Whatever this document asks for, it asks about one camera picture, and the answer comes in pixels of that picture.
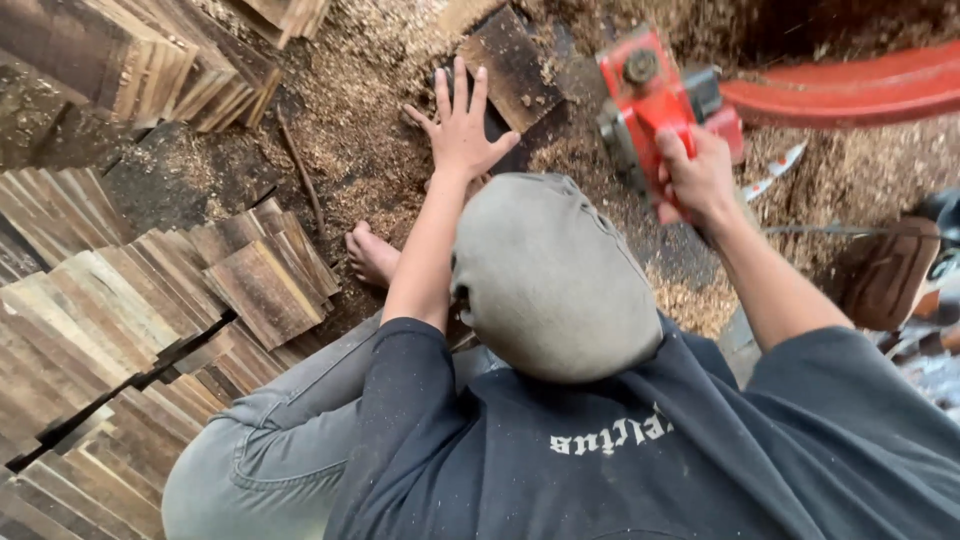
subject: sawdust floor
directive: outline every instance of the sawdust floor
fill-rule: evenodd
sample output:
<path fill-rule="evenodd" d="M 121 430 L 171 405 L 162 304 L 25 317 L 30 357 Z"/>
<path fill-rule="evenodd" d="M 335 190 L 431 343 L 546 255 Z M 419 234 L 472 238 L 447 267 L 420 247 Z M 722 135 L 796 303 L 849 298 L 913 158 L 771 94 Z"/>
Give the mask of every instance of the sawdust floor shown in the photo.
<path fill-rule="evenodd" d="M 432 6 L 439 11 L 444 4 Z M 540 33 L 544 56 L 553 60 L 557 84 L 570 100 L 531 130 L 508 168 L 571 175 L 628 236 L 658 291 L 660 307 L 683 328 L 715 336 L 736 307 L 735 295 L 718 271 L 716 257 L 689 228 L 659 227 L 614 177 L 593 128 L 605 90 L 596 78 L 592 53 L 645 18 L 656 19 L 677 37 L 680 61 L 697 58 L 722 65 L 753 65 L 780 51 L 772 46 L 765 51 L 737 48 L 730 32 L 718 28 L 722 20 L 713 15 L 720 10 L 729 19 L 738 13 L 733 0 L 525 0 L 520 4 L 533 15 L 531 29 Z M 324 257 L 344 277 L 344 293 L 334 300 L 338 309 L 324 323 L 332 340 L 382 304 L 381 291 L 349 275 L 343 233 L 356 221 L 367 219 L 378 234 L 402 247 L 422 202 L 422 183 L 431 173 L 432 160 L 426 138 L 404 118 L 400 106 L 430 107 L 430 72 L 449 60 L 456 43 L 434 30 L 436 15 L 430 8 L 408 0 L 334 0 L 321 36 L 314 42 L 296 40 L 282 52 L 244 29 L 215 0 L 206 2 L 205 8 L 285 71 L 276 102 L 287 117 L 327 217 L 328 238 L 315 239 Z M 895 35 L 897 44 L 902 42 L 899 36 Z M 813 42 L 805 46 L 809 51 L 795 56 L 813 56 L 820 50 L 817 47 L 823 48 Z M 700 58 L 710 50 L 713 56 Z M 753 58 L 743 60 L 744 50 Z M 836 53 L 839 45 L 830 50 Z M 223 134 L 198 135 L 186 129 L 171 131 L 167 138 L 172 140 L 172 150 L 162 166 L 156 166 L 162 175 L 142 181 L 166 183 L 162 189 L 144 189 L 134 181 L 115 183 L 122 206 L 129 209 L 128 217 L 138 229 L 189 227 L 226 217 L 276 187 L 281 204 L 296 211 L 314 233 L 312 214 L 271 114 L 257 130 L 234 127 Z M 874 225 L 896 219 L 927 192 L 955 183 L 960 117 L 846 132 L 760 128 L 750 129 L 747 138 L 752 150 L 737 169 L 742 184 L 758 180 L 765 163 L 789 146 L 804 139 L 809 142 L 798 165 L 755 203 L 764 225 L 834 221 Z M 128 158 L 135 153 L 136 149 L 128 151 Z M 54 145 L 46 158 L 31 163 L 86 164 L 63 162 L 57 155 Z M 149 160 L 144 163 L 140 168 L 154 170 Z M 774 243 L 828 291 L 842 290 L 846 274 L 837 270 L 835 260 L 843 240 L 807 234 L 775 238 Z"/>

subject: gray jeans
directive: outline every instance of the gray jeans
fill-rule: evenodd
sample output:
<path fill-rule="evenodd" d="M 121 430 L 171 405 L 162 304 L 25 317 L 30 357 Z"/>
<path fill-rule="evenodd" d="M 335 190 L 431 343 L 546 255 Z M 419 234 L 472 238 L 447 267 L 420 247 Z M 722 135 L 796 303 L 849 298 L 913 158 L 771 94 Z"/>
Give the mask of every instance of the gray jeans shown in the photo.
<path fill-rule="evenodd" d="M 458 391 L 508 367 L 497 356 L 542 379 L 595 380 L 662 338 L 622 235 L 568 177 L 501 175 L 481 190 L 458 225 L 452 290 L 490 347 L 454 356 Z M 368 319 L 211 419 L 167 480 L 168 539 L 323 537 L 378 326 Z"/>

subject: man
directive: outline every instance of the man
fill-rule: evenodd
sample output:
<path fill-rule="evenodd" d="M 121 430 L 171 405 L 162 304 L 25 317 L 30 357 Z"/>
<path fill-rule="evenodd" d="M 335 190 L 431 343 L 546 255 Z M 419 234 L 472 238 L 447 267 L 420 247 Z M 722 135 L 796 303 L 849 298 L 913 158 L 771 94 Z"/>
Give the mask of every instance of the man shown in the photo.
<path fill-rule="evenodd" d="M 653 188 L 661 200 L 676 194 L 706 233 L 747 312 L 764 356 L 742 392 L 711 341 L 658 317 L 623 237 L 569 179 L 497 177 L 463 208 L 469 179 L 511 140 L 484 137 L 486 74 L 468 108 L 462 61 L 455 72 L 452 104 L 437 76 L 439 124 L 408 109 L 430 135 L 437 170 L 402 254 L 365 227 L 348 240 L 363 275 L 390 289 L 362 402 L 347 407 L 352 451 L 337 464 L 346 469 L 276 479 L 338 483 L 327 538 L 955 534 L 960 430 L 748 224 L 722 140 L 696 130 L 689 160 L 674 134 L 658 134 L 665 166 Z M 679 216 L 665 203 L 658 214 Z M 459 395 L 443 339 L 451 291 L 468 299 L 465 321 L 481 341 L 515 368 L 482 374 Z M 235 411 L 225 414 L 201 438 L 237 424 Z M 270 440 L 303 456 L 295 436 Z M 225 460 L 247 479 L 249 441 L 230 441 L 222 457 L 200 458 L 210 452 L 191 445 L 181 461 Z M 200 468 L 178 463 L 171 483 Z M 287 488 L 277 497 L 295 500 Z M 164 500 L 172 540 L 186 537 L 170 534 L 183 515 Z"/>

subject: stack of wooden blocks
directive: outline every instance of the stack of wooden blocks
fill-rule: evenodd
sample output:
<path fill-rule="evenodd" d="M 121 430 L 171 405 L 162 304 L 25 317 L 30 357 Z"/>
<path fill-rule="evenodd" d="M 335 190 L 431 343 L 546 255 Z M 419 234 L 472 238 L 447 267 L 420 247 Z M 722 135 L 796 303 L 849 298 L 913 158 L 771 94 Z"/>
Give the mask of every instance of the stack of wooden blocks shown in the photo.
<path fill-rule="evenodd" d="M 52 267 L 0 287 L 0 536 L 162 538 L 177 457 L 320 349 L 338 280 L 273 200 L 133 237 L 89 171 L 29 169 L 0 210 Z"/>
<path fill-rule="evenodd" d="M 281 77 L 192 0 L 0 4 L 0 61 L 111 120 L 164 118 L 201 132 L 258 125 Z"/>
<path fill-rule="evenodd" d="M 332 0 L 226 0 L 247 26 L 277 49 L 291 37 L 316 37 Z"/>

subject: left hand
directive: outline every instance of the left hand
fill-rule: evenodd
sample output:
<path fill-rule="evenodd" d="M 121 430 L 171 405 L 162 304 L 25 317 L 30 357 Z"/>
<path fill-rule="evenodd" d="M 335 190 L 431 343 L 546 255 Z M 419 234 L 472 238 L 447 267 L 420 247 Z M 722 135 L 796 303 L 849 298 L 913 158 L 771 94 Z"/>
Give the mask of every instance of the left hand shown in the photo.
<path fill-rule="evenodd" d="M 487 108 L 487 68 L 477 70 L 473 83 L 473 99 L 467 109 L 467 67 L 464 59 L 453 61 L 454 91 L 450 104 L 446 73 L 437 69 L 437 114 L 434 123 L 409 105 L 403 109 L 417 120 L 430 136 L 433 161 L 436 166 L 434 185 L 454 183 L 466 187 L 473 178 L 490 170 L 507 152 L 520 142 L 520 134 L 509 132 L 496 142 L 488 142 L 484 134 L 484 111 Z"/>

